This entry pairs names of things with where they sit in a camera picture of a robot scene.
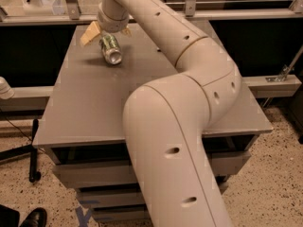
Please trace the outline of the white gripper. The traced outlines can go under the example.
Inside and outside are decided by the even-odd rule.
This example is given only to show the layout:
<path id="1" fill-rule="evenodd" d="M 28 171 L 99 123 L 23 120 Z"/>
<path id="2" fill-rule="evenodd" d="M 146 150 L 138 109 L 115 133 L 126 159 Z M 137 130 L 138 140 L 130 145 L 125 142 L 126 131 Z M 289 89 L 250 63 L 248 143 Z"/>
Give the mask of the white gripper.
<path id="1" fill-rule="evenodd" d="M 98 22 L 93 21 L 80 37 L 82 46 L 91 43 L 101 34 L 101 30 L 110 33 L 120 32 L 128 37 L 132 36 L 129 24 L 129 12 L 116 0 L 101 0 L 98 5 Z"/>

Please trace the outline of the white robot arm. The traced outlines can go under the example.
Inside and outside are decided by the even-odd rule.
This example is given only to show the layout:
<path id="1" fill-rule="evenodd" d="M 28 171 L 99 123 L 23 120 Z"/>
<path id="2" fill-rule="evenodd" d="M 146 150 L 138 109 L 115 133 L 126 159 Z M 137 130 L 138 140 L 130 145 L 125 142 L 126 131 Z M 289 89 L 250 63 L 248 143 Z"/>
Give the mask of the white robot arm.
<path id="1" fill-rule="evenodd" d="M 150 81 L 127 99 L 123 129 L 154 227 L 233 227 L 202 133 L 233 106 L 241 74 L 228 53 L 160 0 L 102 0 L 81 37 L 125 30 L 135 19 L 177 74 Z"/>

